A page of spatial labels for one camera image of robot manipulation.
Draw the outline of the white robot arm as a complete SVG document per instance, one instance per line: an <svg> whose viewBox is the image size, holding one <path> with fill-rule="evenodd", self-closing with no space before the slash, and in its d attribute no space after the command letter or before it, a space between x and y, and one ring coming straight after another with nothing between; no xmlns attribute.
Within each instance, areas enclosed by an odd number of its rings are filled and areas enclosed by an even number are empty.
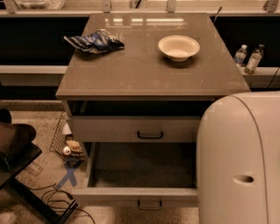
<svg viewBox="0 0 280 224"><path fill-rule="evenodd" d="M197 139L200 224L280 224L280 91L214 102Z"/></svg>

